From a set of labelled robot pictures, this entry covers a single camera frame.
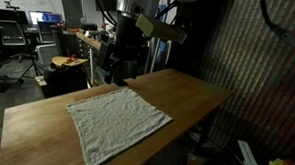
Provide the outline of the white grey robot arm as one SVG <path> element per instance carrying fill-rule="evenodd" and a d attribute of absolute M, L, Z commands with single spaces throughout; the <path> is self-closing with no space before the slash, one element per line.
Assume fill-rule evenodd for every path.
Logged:
<path fill-rule="evenodd" d="M 197 0 L 174 0 L 175 3 L 192 3 Z M 166 13 L 164 9 L 157 13 L 160 0 L 118 0 L 118 23 L 115 36 L 117 38 L 111 57 L 112 82 L 124 86 L 125 79 L 136 78 L 138 70 L 147 61 L 149 38 L 166 41 L 177 41 L 183 44 L 187 33 L 177 26 L 161 22 L 159 18 Z"/>

